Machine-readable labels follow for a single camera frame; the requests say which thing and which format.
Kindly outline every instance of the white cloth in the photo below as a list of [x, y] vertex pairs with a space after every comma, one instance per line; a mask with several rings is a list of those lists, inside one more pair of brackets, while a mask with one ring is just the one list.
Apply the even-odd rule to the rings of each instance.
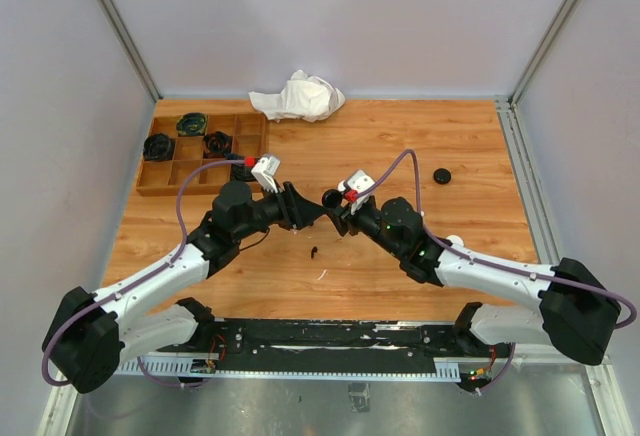
[[251, 104], [268, 119], [327, 119], [344, 104], [344, 94], [324, 79], [298, 70], [280, 94], [250, 92]]

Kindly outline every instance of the gray wall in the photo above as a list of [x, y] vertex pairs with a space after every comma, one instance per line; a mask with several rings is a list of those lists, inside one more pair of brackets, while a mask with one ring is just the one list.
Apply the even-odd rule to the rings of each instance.
[[[583, 0], [520, 105], [566, 255], [640, 304], [640, 0]], [[640, 322], [612, 358], [640, 430]]]
[[304, 69], [409, 98], [508, 94], [561, 1], [115, 0], [165, 95], [279, 91]]
[[0, 0], [2, 434], [35, 434], [39, 346], [102, 277], [150, 111], [95, 0]]

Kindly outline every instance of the wooden box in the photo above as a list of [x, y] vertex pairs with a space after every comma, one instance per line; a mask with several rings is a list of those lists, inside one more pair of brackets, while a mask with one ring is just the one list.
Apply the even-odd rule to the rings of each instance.
[[[157, 116], [153, 119], [149, 136], [165, 133], [175, 140], [175, 149], [171, 161], [141, 162], [136, 190], [142, 196], [177, 195], [182, 183], [197, 168], [213, 161], [223, 161], [205, 157], [203, 136], [178, 135], [176, 123], [182, 116]], [[268, 127], [263, 114], [208, 114], [205, 134], [222, 131], [233, 138], [232, 153], [258, 158], [267, 152]], [[193, 178], [185, 194], [217, 194], [230, 180], [229, 165], [206, 169]], [[249, 185], [254, 192], [260, 192], [258, 183]]]

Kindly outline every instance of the red cable clip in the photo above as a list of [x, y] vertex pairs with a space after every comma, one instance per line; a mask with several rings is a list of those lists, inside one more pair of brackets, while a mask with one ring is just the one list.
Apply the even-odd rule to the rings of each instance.
[[355, 189], [351, 189], [344, 193], [344, 199], [346, 199], [350, 203], [355, 203], [356, 199], [358, 199], [358, 192]]

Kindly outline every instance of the wooden table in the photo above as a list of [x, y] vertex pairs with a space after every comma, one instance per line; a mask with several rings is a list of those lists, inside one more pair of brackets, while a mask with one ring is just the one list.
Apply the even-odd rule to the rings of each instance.
[[[251, 110], [248, 101], [163, 100], [156, 114]], [[270, 124], [269, 151], [282, 161], [278, 180], [292, 181], [303, 196], [320, 202], [325, 190], [358, 168], [377, 178], [403, 149], [413, 148], [425, 218], [437, 235], [457, 234], [465, 245], [488, 254], [536, 260], [492, 101], [348, 101], [326, 121]], [[439, 167], [453, 174], [450, 184], [433, 181]], [[415, 201], [409, 158], [376, 193], [379, 204], [396, 196]], [[200, 222], [212, 199], [184, 198], [189, 228]], [[133, 190], [104, 284], [165, 255], [179, 237], [174, 198], [143, 198]], [[313, 246], [318, 253], [312, 260]], [[216, 316], [252, 318], [447, 321], [469, 301], [501, 303], [474, 291], [417, 284], [365, 236], [340, 238], [327, 218], [296, 234], [274, 228], [262, 244], [158, 309], [188, 296]]]

